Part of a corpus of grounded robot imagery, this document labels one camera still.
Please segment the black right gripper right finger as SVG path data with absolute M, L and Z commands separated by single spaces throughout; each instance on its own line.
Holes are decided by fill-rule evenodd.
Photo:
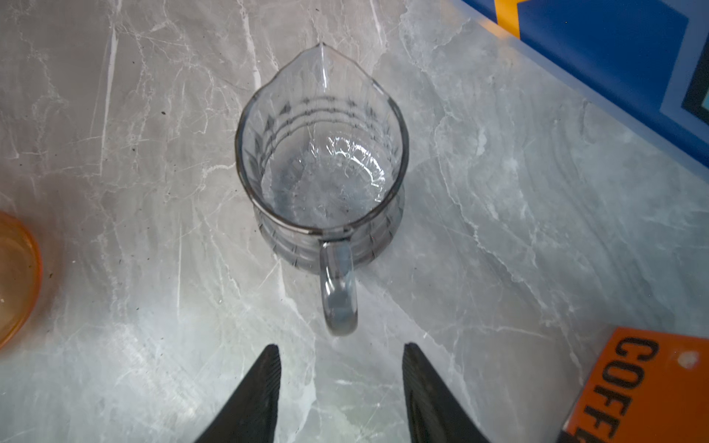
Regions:
M 417 344 L 404 345 L 402 369 L 412 442 L 489 443 Z

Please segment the grey glass mug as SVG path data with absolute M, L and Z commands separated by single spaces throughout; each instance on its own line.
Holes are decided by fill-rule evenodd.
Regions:
M 237 126 L 236 171 L 273 252 L 319 276 L 333 335 L 356 330 L 356 269 L 404 216 L 410 140 L 396 101 L 328 44 L 257 90 Z

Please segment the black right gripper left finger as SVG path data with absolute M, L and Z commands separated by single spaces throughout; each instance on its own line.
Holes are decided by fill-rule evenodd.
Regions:
M 269 344 L 196 442 L 273 443 L 281 374 L 279 347 Z

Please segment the cream coffee filter pack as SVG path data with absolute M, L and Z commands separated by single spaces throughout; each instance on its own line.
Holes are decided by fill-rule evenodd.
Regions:
M 617 328 L 598 357 L 560 442 L 705 442 L 708 341 Z

